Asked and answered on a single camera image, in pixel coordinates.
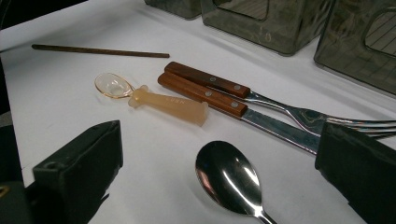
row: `plastic spoon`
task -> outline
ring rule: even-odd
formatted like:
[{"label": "plastic spoon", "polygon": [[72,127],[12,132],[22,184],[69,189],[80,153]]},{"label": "plastic spoon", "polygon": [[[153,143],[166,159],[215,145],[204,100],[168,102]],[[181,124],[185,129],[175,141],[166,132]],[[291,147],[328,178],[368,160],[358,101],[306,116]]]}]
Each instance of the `plastic spoon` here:
[{"label": "plastic spoon", "polygon": [[198,153],[195,171],[206,193],[219,205],[242,215],[276,224],[262,208],[259,178],[248,159],[233,145],[214,141]]},{"label": "plastic spoon", "polygon": [[149,92],[146,85],[135,89],[124,78],[111,73],[103,73],[95,80],[95,87],[107,97],[120,99],[131,97],[128,105],[137,108],[140,105],[150,105],[167,114],[202,126],[206,120],[208,104],[173,96]]}]

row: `wooden stick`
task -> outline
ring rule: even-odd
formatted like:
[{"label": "wooden stick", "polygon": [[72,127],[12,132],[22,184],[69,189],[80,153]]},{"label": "wooden stick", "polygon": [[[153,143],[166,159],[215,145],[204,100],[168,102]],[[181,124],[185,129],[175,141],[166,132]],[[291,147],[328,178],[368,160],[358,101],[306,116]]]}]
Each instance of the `wooden stick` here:
[{"label": "wooden stick", "polygon": [[93,53],[93,54],[109,54],[109,55],[121,55],[121,56],[136,56],[136,57],[150,57],[150,58],[169,58],[170,55],[167,53],[151,53],[151,52],[138,52],[138,51],[126,51],[126,50],[115,50],[115,49],[87,49],[87,48],[75,48],[66,46],[52,46],[52,45],[32,45],[33,49],[42,50],[54,50],[54,51],[66,51],[66,52],[78,52],[78,53]]}]

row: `white surface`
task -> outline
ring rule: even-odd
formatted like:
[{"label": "white surface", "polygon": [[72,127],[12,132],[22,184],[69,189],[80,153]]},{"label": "white surface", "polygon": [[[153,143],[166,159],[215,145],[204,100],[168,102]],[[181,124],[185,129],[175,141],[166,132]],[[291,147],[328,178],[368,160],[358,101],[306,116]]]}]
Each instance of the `white surface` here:
[{"label": "white surface", "polygon": [[[317,43],[285,58],[143,0],[90,0],[8,28],[0,34],[0,49],[25,184],[34,181],[36,164],[77,135],[119,119],[124,166],[91,223],[258,223],[220,208],[201,188],[195,157],[213,140],[230,142],[254,164],[265,210],[279,224],[364,223],[314,168],[315,157],[299,148],[213,109],[198,127],[147,106],[134,110],[93,86],[99,74],[111,72],[135,87],[179,96],[157,83],[175,61],[286,104],[355,119],[396,119],[395,99],[316,67]],[[171,58],[42,51],[32,44],[166,52]],[[396,140],[385,143],[395,146]]]}]

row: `translucent plastic spoon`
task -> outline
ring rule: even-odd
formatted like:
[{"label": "translucent plastic spoon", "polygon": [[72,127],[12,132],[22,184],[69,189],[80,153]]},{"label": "translucent plastic spoon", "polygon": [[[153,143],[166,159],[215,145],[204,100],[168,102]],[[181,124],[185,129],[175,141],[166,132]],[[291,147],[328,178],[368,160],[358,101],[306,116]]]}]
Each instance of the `translucent plastic spoon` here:
[{"label": "translucent plastic spoon", "polygon": [[150,105],[167,114],[202,126],[206,120],[208,104],[168,95],[149,92],[146,85],[135,89],[124,78],[111,73],[103,73],[95,80],[95,87],[107,97],[120,99],[131,97],[128,105],[137,108],[140,105]]}]

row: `wooden fork handle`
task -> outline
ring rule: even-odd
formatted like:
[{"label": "wooden fork handle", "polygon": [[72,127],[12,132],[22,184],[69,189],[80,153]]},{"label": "wooden fork handle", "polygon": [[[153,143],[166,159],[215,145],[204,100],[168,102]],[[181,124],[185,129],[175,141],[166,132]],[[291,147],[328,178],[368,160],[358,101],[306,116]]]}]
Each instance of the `wooden fork handle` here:
[{"label": "wooden fork handle", "polygon": [[170,72],[180,77],[184,77],[187,80],[195,82],[201,86],[207,86],[220,91],[225,91],[242,99],[246,98],[250,93],[249,87],[231,82],[221,77],[213,76],[181,63],[169,63],[165,66],[165,72]]},{"label": "wooden fork handle", "polygon": [[158,77],[158,83],[165,88],[187,96],[199,102],[207,102],[211,107],[240,119],[247,111],[248,106],[235,101],[221,92],[211,90],[207,87],[197,85],[187,79],[164,72]]}]

